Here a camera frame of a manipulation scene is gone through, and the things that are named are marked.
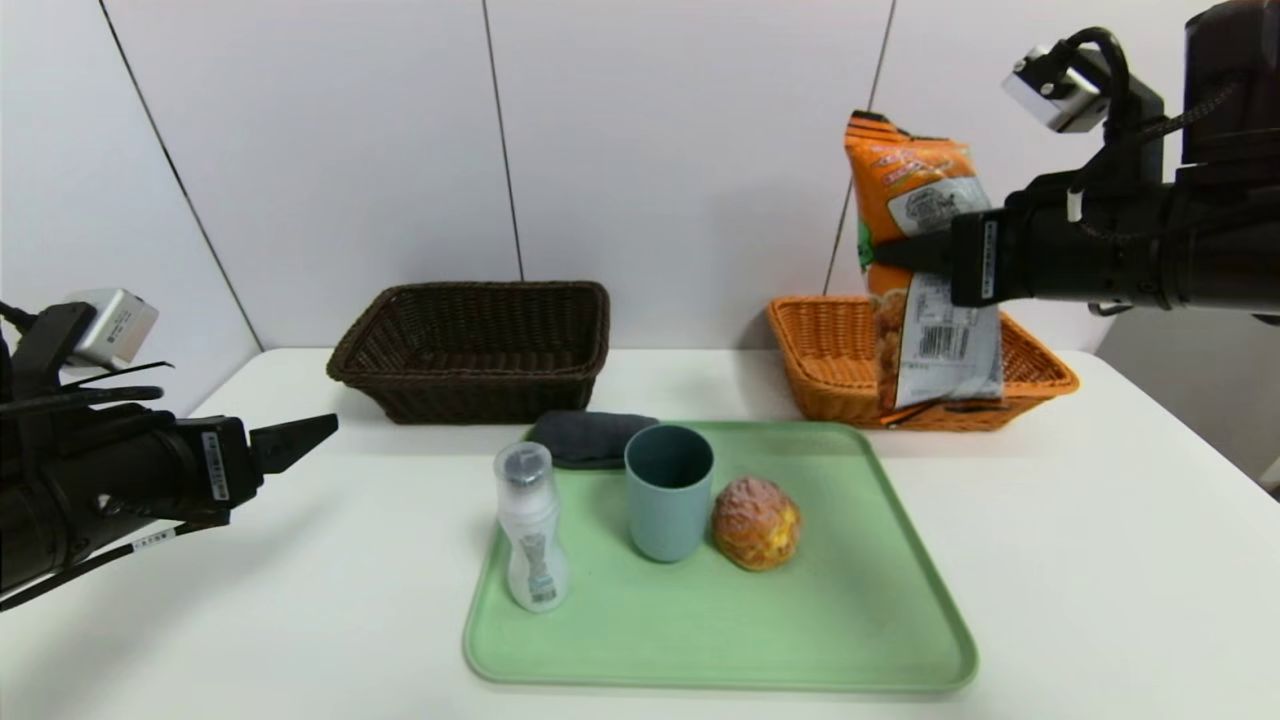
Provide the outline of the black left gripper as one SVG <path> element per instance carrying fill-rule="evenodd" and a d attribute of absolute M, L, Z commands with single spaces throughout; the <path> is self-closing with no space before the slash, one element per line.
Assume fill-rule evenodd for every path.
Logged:
<path fill-rule="evenodd" d="M 91 503 L 105 518 L 133 515 L 225 525 L 262 475 L 287 471 L 339 429 L 335 414 L 250 432 L 230 416 L 111 421 L 91 448 Z"/>

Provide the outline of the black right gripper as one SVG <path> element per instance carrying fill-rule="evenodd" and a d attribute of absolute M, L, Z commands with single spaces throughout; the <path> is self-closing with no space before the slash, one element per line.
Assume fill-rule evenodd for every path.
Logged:
<path fill-rule="evenodd" d="M 1021 299 L 1119 304 L 1114 247 L 1057 208 L 982 211 L 954 219 L 951 234 L 874 245 L 873 263 L 951 275 L 952 302 L 984 307 Z"/>

